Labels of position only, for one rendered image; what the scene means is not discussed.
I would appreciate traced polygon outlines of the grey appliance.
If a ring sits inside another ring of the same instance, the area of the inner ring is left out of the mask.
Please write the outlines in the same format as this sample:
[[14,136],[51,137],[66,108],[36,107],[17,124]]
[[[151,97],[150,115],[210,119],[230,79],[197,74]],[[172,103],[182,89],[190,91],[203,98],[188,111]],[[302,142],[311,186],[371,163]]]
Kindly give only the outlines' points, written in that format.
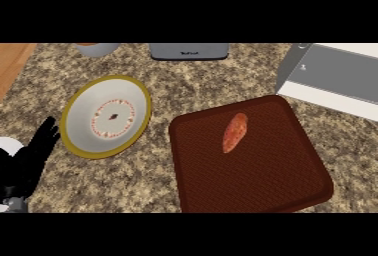
[[157,60],[219,60],[228,57],[228,43],[151,43]]

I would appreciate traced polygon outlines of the grey round container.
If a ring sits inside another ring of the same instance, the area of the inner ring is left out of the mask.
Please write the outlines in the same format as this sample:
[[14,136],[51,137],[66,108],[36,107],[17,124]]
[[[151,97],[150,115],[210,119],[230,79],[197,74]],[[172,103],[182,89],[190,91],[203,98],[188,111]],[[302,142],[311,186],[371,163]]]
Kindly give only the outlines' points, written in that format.
[[120,47],[120,43],[76,44],[80,53],[88,57],[103,57]]

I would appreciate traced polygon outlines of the white and grey sink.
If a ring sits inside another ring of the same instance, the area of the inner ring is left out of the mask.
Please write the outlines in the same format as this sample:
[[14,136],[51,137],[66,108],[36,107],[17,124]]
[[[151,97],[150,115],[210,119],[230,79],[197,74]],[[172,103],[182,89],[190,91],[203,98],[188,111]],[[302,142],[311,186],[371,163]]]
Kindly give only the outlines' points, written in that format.
[[378,43],[294,43],[275,92],[378,122]]

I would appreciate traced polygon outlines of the orange sweet potato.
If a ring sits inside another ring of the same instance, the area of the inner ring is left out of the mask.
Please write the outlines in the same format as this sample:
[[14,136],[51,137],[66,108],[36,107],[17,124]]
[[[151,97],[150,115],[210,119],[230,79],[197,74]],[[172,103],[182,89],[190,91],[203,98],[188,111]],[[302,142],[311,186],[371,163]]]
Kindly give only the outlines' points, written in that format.
[[247,134],[249,117],[238,113],[232,118],[224,135],[224,152],[230,153]]

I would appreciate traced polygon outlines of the white plate with yellow rim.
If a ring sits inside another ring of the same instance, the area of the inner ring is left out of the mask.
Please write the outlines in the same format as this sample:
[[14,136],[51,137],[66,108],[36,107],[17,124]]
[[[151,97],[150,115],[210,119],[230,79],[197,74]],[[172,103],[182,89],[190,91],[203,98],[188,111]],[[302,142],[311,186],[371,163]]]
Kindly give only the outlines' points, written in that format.
[[60,132],[67,149],[89,159],[117,155],[139,139],[151,114],[151,95],[135,78],[110,75],[94,80],[64,109]]

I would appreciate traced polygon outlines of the dark brown tray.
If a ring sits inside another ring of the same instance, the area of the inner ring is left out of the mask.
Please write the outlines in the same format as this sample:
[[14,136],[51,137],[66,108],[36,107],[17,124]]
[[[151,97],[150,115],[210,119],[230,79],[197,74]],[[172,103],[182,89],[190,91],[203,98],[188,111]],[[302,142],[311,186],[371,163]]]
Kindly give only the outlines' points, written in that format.
[[[249,117],[247,134],[225,153],[238,113]],[[294,212],[331,199],[333,179],[281,96],[185,114],[169,131],[184,212]]]

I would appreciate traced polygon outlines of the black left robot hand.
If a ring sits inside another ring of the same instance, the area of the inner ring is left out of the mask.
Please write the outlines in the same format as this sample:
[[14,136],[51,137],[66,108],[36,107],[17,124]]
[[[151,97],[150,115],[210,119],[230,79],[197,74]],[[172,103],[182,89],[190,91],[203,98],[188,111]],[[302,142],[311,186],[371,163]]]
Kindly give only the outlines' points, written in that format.
[[27,199],[39,185],[46,161],[61,138],[57,119],[49,116],[35,137],[15,155],[0,148],[0,202],[12,197]]

